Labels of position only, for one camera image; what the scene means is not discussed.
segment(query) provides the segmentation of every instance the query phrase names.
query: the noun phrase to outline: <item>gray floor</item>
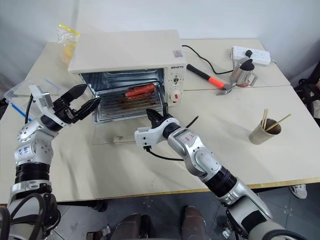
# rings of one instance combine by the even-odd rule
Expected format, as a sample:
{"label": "gray floor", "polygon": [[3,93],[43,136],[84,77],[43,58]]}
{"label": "gray floor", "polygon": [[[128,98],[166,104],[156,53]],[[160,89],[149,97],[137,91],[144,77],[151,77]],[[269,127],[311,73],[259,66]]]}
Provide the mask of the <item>gray floor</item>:
{"label": "gray floor", "polygon": [[[308,197],[298,199],[287,187],[260,193],[270,208],[274,220],[308,240],[320,236],[320,183],[307,185]],[[212,240],[223,240],[225,208],[211,192],[169,194],[110,199],[105,212],[84,206],[63,206],[61,222],[49,240],[85,240],[87,232],[98,231],[110,224],[112,230],[124,217],[133,213],[151,217],[158,238],[180,238],[180,214],[184,206],[197,207],[206,221]]]}

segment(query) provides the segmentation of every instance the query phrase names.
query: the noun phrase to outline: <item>silver kettle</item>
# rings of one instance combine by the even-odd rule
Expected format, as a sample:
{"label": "silver kettle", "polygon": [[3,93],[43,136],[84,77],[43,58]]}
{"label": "silver kettle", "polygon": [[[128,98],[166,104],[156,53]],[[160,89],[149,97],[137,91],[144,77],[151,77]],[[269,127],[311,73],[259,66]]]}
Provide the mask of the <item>silver kettle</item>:
{"label": "silver kettle", "polygon": [[[244,57],[240,59],[232,74],[231,74],[231,84],[236,84],[239,87],[253,86],[258,79],[258,76],[253,73],[255,65],[252,63],[252,59],[249,57]],[[254,78],[250,83],[250,76],[253,75]]]}

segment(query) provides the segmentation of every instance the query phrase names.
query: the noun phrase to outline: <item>plastic container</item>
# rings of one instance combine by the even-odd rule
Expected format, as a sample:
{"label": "plastic container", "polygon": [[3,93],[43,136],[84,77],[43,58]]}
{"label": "plastic container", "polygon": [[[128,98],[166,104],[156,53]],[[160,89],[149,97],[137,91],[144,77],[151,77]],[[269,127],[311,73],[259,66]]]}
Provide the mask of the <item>plastic container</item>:
{"label": "plastic container", "polygon": [[[4,98],[6,99],[6,102],[9,105],[11,105],[18,113],[20,113],[22,117],[26,116],[25,113],[26,113],[28,101],[31,94],[29,85],[31,84],[38,85],[41,87],[41,89],[44,92],[50,93],[50,96],[53,102],[59,97],[61,97],[62,94],[65,92],[64,89],[62,89],[57,84],[54,84],[47,78],[42,78],[42,79],[29,78],[24,80],[23,82],[14,86],[4,94]],[[42,113],[40,109],[37,107],[37,104],[32,103],[29,110],[28,120],[31,121],[32,119],[40,116],[41,114]]]}

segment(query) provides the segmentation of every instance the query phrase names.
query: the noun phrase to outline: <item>white wall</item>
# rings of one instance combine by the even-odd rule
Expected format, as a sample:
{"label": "white wall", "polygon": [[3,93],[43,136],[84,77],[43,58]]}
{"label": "white wall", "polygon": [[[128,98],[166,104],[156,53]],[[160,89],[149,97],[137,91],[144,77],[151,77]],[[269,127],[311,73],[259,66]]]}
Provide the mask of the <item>white wall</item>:
{"label": "white wall", "polygon": [[177,29],[182,38],[258,38],[288,79],[320,58],[319,0],[0,2],[0,88],[24,79],[59,23],[80,33]]}

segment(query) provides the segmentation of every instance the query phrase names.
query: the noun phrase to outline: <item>oven tray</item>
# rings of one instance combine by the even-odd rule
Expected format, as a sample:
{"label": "oven tray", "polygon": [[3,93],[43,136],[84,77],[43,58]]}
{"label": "oven tray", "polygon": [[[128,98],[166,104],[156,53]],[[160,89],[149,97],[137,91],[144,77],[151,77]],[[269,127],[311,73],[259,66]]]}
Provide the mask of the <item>oven tray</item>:
{"label": "oven tray", "polygon": [[97,95],[101,97],[101,102],[93,115],[93,122],[106,123],[144,117],[147,115],[146,109],[161,112],[163,108],[162,89],[158,82],[153,82],[153,84],[155,85],[155,92],[142,94],[134,99],[128,99],[125,96],[125,93],[132,86],[97,92]]}

